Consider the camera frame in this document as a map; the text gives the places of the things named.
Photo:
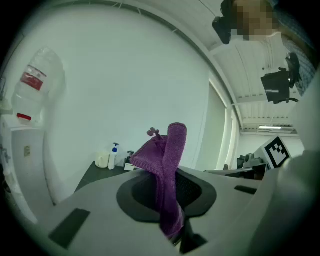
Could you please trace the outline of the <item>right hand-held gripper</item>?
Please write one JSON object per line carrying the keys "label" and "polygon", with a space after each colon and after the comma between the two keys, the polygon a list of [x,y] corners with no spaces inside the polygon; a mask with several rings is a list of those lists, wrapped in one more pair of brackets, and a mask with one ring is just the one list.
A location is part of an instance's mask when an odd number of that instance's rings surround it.
{"label": "right hand-held gripper", "polygon": [[205,170],[205,173],[227,177],[245,177],[247,174],[280,168],[291,155],[279,136],[241,135],[237,153],[244,156],[244,168]]}

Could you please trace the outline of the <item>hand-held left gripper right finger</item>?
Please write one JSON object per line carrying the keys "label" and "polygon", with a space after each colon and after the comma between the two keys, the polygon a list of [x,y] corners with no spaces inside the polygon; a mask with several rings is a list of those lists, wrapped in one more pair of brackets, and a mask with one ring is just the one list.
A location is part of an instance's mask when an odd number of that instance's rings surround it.
{"label": "hand-held left gripper right finger", "polygon": [[198,184],[202,194],[184,208],[183,256],[249,256],[265,215],[265,180],[230,177],[227,171],[177,170]]}

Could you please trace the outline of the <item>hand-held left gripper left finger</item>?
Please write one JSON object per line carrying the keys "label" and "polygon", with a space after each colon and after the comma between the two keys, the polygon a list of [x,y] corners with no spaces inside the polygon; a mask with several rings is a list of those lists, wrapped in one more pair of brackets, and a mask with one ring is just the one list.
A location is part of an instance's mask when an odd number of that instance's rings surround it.
{"label": "hand-held left gripper left finger", "polygon": [[[158,224],[137,222],[127,216],[117,202],[120,186],[144,178],[142,170],[131,171],[92,182],[57,204],[40,221],[41,243],[53,256],[178,256],[176,247]],[[63,248],[49,235],[74,210],[90,214],[68,246]]]}

